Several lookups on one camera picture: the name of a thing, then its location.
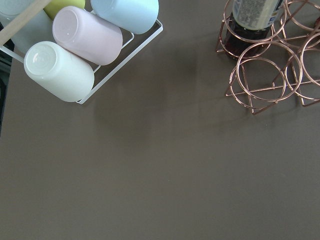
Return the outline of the pink tumbler cup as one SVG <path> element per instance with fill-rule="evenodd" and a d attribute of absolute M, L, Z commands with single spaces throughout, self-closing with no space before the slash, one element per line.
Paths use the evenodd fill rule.
<path fill-rule="evenodd" d="M 116 60 L 123 46 L 118 26 L 75 6 L 64 7 L 56 14 L 52 34 L 66 50 L 101 66 Z"/>

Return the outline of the pale grey tumbler cup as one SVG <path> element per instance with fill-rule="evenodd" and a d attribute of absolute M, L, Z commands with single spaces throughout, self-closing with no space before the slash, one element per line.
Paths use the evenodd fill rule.
<path fill-rule="evenodd" d="M 0 0 L 0 23 L 6 27 L 20 13 L 32 4 L 32 0 Z M 11 40 L 14 46 L 22 53 L 38 42 L 53 42 L 52 20 L 44 10 L 38 12 Z"/>

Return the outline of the light blue tumbler cup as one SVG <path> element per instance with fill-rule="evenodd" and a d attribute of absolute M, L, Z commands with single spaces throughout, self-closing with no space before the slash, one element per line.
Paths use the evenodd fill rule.
<path fill-rule="evenodd" d="M 155 24 L 158 0 L 91 0 L 100 18 L 134 34 L 144 34 Z"/>

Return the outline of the white tumbler cup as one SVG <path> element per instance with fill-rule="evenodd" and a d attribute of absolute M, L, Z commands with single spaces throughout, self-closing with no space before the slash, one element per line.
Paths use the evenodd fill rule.
<path fill-rule="evenodd" d="M 85 98 L 95 81 L 87 62 L 51 41 L 38 42 L 27 51 L 24 70 L 51 94 L 71 103 Z"/>

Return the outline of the tea bottle in rack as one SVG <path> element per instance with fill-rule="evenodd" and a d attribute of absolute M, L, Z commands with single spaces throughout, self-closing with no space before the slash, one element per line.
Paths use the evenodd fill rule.
<path fill-rule="evenodd" d="M 223 40 L 226 53 L 237 59 L 253 45 L 240 38 L 266 39 L 282 5 L 282 0 L 235 0 L 228 21 L 232 31 L 227 31 Z"/>

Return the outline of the yellow-green tumbler cup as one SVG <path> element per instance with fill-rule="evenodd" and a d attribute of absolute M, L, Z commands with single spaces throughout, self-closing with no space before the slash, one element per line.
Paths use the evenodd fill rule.
<path fill-rule="evenodd" d="M 51 0 L 45 7 L 44 11 L 51 20 L 54 20 L 58 12 L 68 6 L 77 7 L 80 9 L 85 8 L 85 0 Z"/>

